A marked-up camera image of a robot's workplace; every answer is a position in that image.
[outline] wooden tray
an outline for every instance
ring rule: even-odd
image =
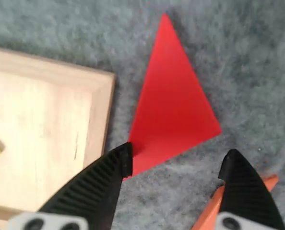
[[[0,50],[0,228],[103,151],[112,73]]]

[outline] screw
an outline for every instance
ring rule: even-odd
[[[33,219],[26,224],[24,230],[41,230],[43,224],[44,221],[42,219]]]
[[[80,230],[80,226],[76,223],[66,224],[61,230]]]
[[[223,225],[230,230],[240,230],[240,225],[239,223],[230,217],[224,218],[223,219]]]

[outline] wooden frame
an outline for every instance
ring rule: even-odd
[[[0,49],[0,228],[101,156],[114,79]]]

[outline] carpet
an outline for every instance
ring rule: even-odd
[[[127,140],[163,12],[223,133],[127,180],[112,229],[191,229],[231,148],[279,174],[285,222],[285,0],[0,0],[0,47],[116,73],[109,150]]]

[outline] red paper triangle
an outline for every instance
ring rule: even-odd
[[[163,14],[129,137],[133,175],[220,133],[173,25]]]

